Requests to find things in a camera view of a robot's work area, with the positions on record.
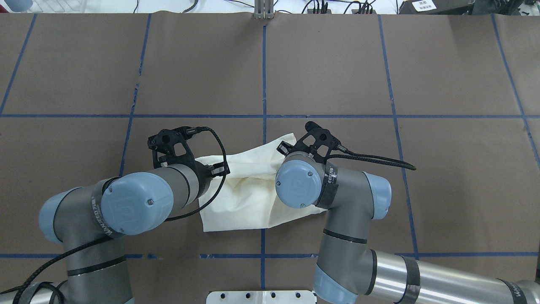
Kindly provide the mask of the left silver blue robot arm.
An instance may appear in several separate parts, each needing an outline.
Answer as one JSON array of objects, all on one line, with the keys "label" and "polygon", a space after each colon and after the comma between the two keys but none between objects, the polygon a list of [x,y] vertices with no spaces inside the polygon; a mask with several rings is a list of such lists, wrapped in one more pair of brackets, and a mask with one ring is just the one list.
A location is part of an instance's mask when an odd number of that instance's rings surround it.
[{"label": "left silver blue robot arm", "polygon": [[230,169],[210,127],[162,129],[147,140],[154,168],[49,198],[38,223],[64,253],[1,293],[2,304],[133,304],[123,237],[205,209]]}]

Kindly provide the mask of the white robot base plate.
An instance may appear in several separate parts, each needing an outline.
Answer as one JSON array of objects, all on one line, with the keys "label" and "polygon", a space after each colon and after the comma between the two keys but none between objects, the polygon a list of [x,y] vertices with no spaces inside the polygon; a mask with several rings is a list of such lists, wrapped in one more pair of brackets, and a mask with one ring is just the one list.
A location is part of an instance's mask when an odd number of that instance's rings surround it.
[{"label": "white robot base plate", "polygon": [[207,304],[316,304],[318,297],[310,290],[215,291]]}]

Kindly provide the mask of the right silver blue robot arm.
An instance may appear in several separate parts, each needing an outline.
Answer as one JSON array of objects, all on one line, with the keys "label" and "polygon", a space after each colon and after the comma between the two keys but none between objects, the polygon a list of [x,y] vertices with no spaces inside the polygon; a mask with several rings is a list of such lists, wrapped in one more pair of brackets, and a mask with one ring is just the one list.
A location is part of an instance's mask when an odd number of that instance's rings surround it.
[{"label": "right silver blue robot arm", "polygon": [[367,245],[378,252],[503,279],[534,282],[539,167],[518,119],[317,119],[359,153],[403,158],[416,171],[336,160],[393,189]]}]

